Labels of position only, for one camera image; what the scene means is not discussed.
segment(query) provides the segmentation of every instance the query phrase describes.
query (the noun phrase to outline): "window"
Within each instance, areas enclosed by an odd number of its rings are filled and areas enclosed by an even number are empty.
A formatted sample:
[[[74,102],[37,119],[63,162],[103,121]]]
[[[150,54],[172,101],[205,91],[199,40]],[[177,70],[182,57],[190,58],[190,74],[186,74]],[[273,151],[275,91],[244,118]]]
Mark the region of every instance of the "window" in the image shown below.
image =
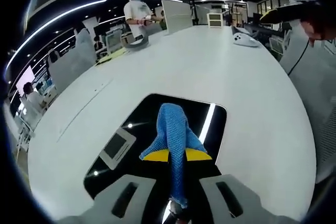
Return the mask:
[[[272,8],[278,8],[279,7],[279,0],[272,0]]]
[[[289,0],[280,0],[280,6],[285,6],[289,4]]]
[[[261,4],[261,14],[265,14],[266,13],[266,4],[265,4],[266,2],[263,2],[262,4]]]
[[[272,10],[271,0],[266,1],[266,11]]]

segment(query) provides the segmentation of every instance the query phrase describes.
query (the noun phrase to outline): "chair backrest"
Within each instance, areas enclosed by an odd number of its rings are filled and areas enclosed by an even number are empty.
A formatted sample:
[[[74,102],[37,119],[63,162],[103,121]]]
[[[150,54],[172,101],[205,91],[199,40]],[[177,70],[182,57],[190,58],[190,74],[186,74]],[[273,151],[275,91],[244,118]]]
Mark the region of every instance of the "chair backrest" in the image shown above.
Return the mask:
[[[80,54],[77,48],[70,49],[56,62],[49,63],[49,73],[58,94],[61,94],[66,87],[95,63],[93,59]]]
[[[328,49],[335,41],[316,41],[314,47],[307,43],[302,27],[293,27],[280,64],[289,73],[307,110],[316,146],[319,183],[336,166],[336,53]]]

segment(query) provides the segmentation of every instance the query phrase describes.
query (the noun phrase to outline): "led strip light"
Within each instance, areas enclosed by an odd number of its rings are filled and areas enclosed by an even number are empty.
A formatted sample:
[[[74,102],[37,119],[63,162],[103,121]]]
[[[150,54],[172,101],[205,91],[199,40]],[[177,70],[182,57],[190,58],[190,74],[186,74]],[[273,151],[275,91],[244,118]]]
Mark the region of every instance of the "led strip light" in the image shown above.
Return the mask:
[[[16,50],[16,52],[14,53],[14,55],[11,57],[11,59],[9,60],[5,72],[8,70],[9,66],[11,65],[11,63],[13,62],[14,58],[18,55],[18,53],[28,44],[28,42],[30,42],[39,32],[41,32],[43,29],[45,29],[46,27],[48,27],[49,25],[51,25],[52,23],[54,23],[55,21],[59,20],[60,18],[85,7],[91,6],[91,5],[95,5],[95,4],[100,4],[100,3],[104,3],[107,0],[100,0],[100,1],[95,1],[89,4],[85,4],[85,5],[81,5],[78,6],[74,9],[71,9],[65,13],[62,13],[61,15],[58,15],[57,17],[53,18],[52,20],[48,21],[47,23],[45,23],[44,25],[42,25],[40,28],[38,28],[35,32],[33,32],[20,46],[19,48]]]

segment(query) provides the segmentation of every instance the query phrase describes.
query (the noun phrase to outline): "white t-shirt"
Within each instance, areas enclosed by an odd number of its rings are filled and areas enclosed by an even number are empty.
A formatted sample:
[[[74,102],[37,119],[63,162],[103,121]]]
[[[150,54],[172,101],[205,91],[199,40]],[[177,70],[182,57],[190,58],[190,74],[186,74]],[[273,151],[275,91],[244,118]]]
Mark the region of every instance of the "white t-shirt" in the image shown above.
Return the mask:
[[[40,106],[40,104],[43,103],[43,97],[39,93],[35,91],[30,93],[27,95],[27,100],[32,104],[35,110],[43,114],[43,109]]]
[[[144,2],[137,0],[130,0],[124,7],[125,19],[144,19],[146,16],[153,15],[151,9]],[[141,25],[129,25],[133,33],[133,37],[137,37],[141,34],[139,27]]]

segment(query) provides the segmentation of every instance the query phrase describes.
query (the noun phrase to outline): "computer screen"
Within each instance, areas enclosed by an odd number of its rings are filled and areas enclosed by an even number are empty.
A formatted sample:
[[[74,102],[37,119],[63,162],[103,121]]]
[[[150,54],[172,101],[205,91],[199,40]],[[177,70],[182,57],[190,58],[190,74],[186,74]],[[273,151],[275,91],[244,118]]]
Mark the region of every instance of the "computer screen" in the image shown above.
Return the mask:
[[[27,82],[33,82],[34,79],[35,75],[33,73],[31,66],[29,66],[16,83],[16,88],[20,94],[20,97],[22,97],[25,94],[25,92],[23,91],[23,86]]]

